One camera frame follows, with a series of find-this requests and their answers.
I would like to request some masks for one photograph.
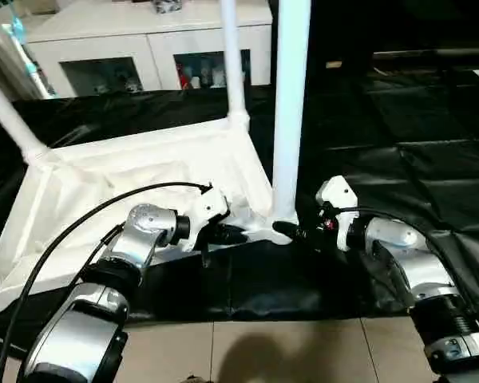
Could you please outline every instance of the black plastic sheet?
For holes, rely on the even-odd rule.
[[[306,95],[297,209],[305,222],[324,180],[344,175],[362,206],[430,230],[479,305],[479,78],[341,77]],[[221,118],[222,89],[110,95],[16,104],[52,147]],[[271,178],[275,92],[247,93],[251,138]],[[0,128],[0,232],[24,165]],[[366,271],[373,273],[371,278]],[[300,320],[401,313],[383,273],[362,253],[314,253],[261,242],[152,267],[132,321]],[[61,297],[30,298],[15,338],[28,345]],[[10,308],[0,313],[0,334]]]

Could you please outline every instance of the cable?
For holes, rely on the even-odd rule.
[[[46,263],[46,260],[49,258],[51,253],[57,248],[57,246],[67,237],[69,234],[71,234],[72,231],[74,231],[77,227],[79,227],[81,224],[83,224],[87,219],[90,217],[96,215],[98,212],[101,210],[105,209],[106,207],[123,200],[125,198],[130,197],[131,195],[135,195],[138,193],[146,192],[147,190],[152,190],[152,189],[157,189],[157,188],[166,188],[170,186],[188,186],[190,188],[199,188],[202,193],[207,192],[212,186],[205,186],[201,184],[194,184],[190,182],[166,182],[162,184],[153,184],[153,185],[148,185],[144,186],[142,188],[137,188],[132,191],[127,191],[126,193],[120,194],[116,197],[113,197],[112,199],[109,199],[105,201],[104,203],[101,203],[100,205],[96,206],[94,209],[91,211],[87,212],[84,214],[82,217],[71,223],[42,253],[41,257],[39,258],[38,262],[35,264],[34,268],[32,269],[28,279],[26,280],[26,283],[22,289],[22,292],[20,293],[20,296],[18,298],[18,303],[14,307],[14,312],[12,313],[10,317],[10,322],[9,325],[7,326],[7,331],[6,331],[6,336],[3,338],[3,345],[2,349],[0,350],[0,383],[3,381],[3,376],[6,371],[6,363],[7,363],[7,354],[9,353],[9,348],[10,348],[10,343],[12,341],[12,335],[14,331],[14,326],[16,325],[16,322],[19,319],[19,314],[21,313],[23,304],[25,303],[28,294],[30,292],[30,289],[34,285],[35,279],[39,274],[39,271],[42,269],[43,265]]]
[[[384,217],[384,218],[396,219],[396,220],[401,221],[404,224],[412,227],[414,230],[418,231],[419,233],[421,233],[424,236],[424,238],[426,239],[426,241],[428,243],[431,243],[431,245],[434,247],[434,250],[438,253],[439,258],[440,258],[441,262],[444,264],[446,270],[453,276],[454,283],[456,284],[456,288],[459,289],[461,296],[463,296],[463,298],[467,301],[468,305],[470,306],[471,310],[473,311],[477,320],[479,321],[479,308],[475,304],[475,302],[474,302],[472,296],[470,295],[470,293],[468,292],[468,290],[465,287],[462,286],[461,280],[456,275],[452,265],[450,265],[449,260],[448,260],[447,256],[445,255],[445,252],[444,252],[443,248],[441,247],[441,245],[438,243],[438,241],[435,238],[433,238],[432,236],[427,234],[426,231],[421,229],[419,226],[415,225],[414,223],[409,222],[408,220],[406,220],[406,219],[404,219],[404,218],[402,218],[398,215],[395,215],[395,214],[392,214],[392,213],[389,213],[389,212],[386,212],[386,211],[380,211],[380,210],[374,209],[372,207],[342,207],[342,208],[332,207],[331,209],[327,210],[326,213],[330,213],[332,216],[336,216],[338,214],[352,212],[352,211],[357,211],[357,212],[360,212],[360,213],[370,213],[372,215],[377,215],[377,216],[381,216],[381,217]]]
[[[52,316],[55,314],[55,312],[57,312],[58,308],[60,306],[62,306],[62,304],[65,302],[65,300],[71,294],[71,291],[73,291],[73,288],[76,286],[76,284],[78,282],[78,279],[80,279],[80,277],[81,277],[81,272],[92,262],[92,260],[97,255],[97,253],[99,253],[99,251],[101,250],[101,248],[104,245],[108,245],[112,241],[112,239],[122,231],[122,229],[124,228],[124,225],[125,225],[125,223],[123,222],[120,225],[114,226],[108,233],[105,234],[105,236],[103,238],[100,239],[97,246],[94,247],[94,250],[92,250],[89,257],[85,260],[85,263],[83,264],[83,266],[74,275],[74,277],[71,280],[71,282],[69,283],[69,285],[67,285],[65,287],[66,294],[64,295],[64,297],[62,297],[61,301],[55,306],[54,311],[48,315],[48,320],[50,318],[52,318]],[[18,375],[16,375],[16,383],[21,383],[21,381],[22,381],[23,373],[25,371],[25,362],[26,362],[26,359],[24,358],[22,360],[22,363],[20,364]]]
[[[3,344],[2,341],[0,341],[0,349],[2,349],[2,344]],[[23,359],[25,359],[26,355],[27,355],[26,350],[20,347],[11,345],[11,347],[9,348],[9,357],[12,357],[13,359],[22,361]]]

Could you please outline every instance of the beige floor tile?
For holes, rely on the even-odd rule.
[[[216,323],[212,380],[219,383],[376,382],[358,319]]]
[[[437,378],[410,318],[362,321],[380,383],[431,382]]]
[[[179,383],[190,375],[209,378],[212,323],[129,329],[118,383]]]
[[[20,362],[16,359],[9,358],[7,360],[6,374],[3,377],[3,383],[14,383],[18,375]]]

